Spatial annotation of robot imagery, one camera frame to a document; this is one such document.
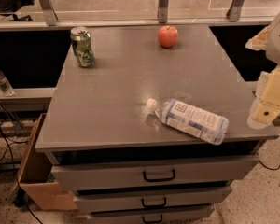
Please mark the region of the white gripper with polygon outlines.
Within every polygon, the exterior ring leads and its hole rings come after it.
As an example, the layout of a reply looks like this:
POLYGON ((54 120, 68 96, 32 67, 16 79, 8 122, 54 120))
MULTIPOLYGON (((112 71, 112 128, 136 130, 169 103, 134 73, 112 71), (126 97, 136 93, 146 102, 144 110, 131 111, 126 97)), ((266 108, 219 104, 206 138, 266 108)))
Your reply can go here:
POLYGON ((272 72, 261 72, 256 98, 249 110, 247 125, 259 130, 271 125, 280 115, 280 13, 270 27, 266 26, 250 38, 245 47, 254 51, 266 50, 266 57, 278 63, 272 72))

